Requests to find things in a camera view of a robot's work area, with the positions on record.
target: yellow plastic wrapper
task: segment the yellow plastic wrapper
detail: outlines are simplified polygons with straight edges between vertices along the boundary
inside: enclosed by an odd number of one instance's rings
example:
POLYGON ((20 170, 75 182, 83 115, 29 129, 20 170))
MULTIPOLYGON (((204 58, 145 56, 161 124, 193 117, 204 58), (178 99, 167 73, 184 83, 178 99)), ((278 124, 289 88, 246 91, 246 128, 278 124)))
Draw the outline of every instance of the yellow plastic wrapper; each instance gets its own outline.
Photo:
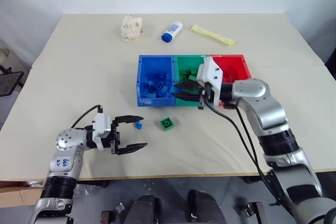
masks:
POLYGON ((229 38, 224 37, 222 35, 218 35, 216 33, 213 33, 212 31, 207 31, 204 28, 198 26, 197 24, 194 24, 190 30, 194 31, 198 34, 202 34, 202 35, 205 35, 207 37, 216 39, 216 40, 218 40, 218 41, 220 41, 220 42, 222 42, 222 43, 224 43, 228 46, 232 46, 236 42, 236 40, 234 40, 234 39, 229 39, 229 38))

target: label on robot arm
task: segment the label on robot arm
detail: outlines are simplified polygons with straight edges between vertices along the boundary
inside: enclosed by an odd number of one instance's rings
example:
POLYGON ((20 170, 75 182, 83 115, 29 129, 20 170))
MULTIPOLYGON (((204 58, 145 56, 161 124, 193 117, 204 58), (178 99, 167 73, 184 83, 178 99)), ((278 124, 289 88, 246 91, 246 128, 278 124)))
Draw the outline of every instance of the label on robot arm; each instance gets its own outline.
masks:
POLYGON ((67 172, 70 171, 71 165, 70 165, 71 158, 70 157, 57 157, 55 160, 54 168, 55 171, 62 171, 67 172))

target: plastic bin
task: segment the plastic bin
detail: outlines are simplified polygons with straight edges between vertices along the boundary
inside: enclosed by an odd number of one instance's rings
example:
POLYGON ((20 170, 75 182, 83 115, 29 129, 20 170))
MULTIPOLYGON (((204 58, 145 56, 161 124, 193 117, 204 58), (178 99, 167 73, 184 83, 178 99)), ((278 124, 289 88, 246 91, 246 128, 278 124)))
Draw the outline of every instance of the plastic bin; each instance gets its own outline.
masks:
POLYGON ((209 55, 223 71, 223 82, 251 78, 243 55, 209 55))
MULTIPOLYGON (((198 67, 204 63, 207 55, 175 55, 175 76, 176 82, 188 80, 188 77, 197 75, 198 67)), ((198 102, 188 102, 176 98, 176 106, 197 106, 198 102)))
POLYGON ((136 85, 138 106, 175 106, 176 98, 170 93, 175 82, 172 55, 139 56, 136 85))

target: cardboard box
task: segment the cardboard box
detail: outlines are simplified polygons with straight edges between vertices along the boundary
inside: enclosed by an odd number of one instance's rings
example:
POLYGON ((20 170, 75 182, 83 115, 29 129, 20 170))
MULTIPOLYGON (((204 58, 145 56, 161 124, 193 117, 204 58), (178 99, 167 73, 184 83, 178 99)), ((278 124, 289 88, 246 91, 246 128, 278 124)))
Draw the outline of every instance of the cardboard box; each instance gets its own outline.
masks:
POLYGON ((42 187, 20 187, 17 185, 20 185, 20 182, 0 183, 0 207, 35 205, 41 196, 42 187))

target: white bottle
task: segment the white bottle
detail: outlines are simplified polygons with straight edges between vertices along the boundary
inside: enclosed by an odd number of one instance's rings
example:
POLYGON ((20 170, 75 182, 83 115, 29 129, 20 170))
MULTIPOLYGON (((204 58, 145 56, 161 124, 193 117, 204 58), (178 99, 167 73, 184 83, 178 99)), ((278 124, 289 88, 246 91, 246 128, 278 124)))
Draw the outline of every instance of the white bottle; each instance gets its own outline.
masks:
POLYGON ((181 31, 183 27, 183 24, 181 22, 175 22, 173 23, 167 31, 164 32, 164 34, 161 36, 161 39, 164 42, 170 42, 173 40, 173 38, 176 36, 176 34, 179 33, 179 31, 181 31))

